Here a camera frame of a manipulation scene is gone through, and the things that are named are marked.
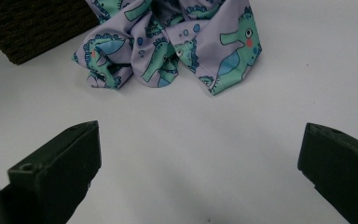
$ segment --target crumpled cloth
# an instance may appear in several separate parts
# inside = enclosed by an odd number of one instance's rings
[[[241,82],[261,46],[249,0],[86,0],[100,25],[73,60],[91,87],[148,87],[178,75],[179,60],[212,95]]]

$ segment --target table surface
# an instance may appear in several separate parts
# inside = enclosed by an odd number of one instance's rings
[[[88,87],[86,34],[20,66],[0,52],[0,188],[64,129],[100,124],[103,167],[68,223],[347,223],[297,170],[307,122],[358,138],[358,1],[251,2],[263,52],[211,96],[172,85]]]

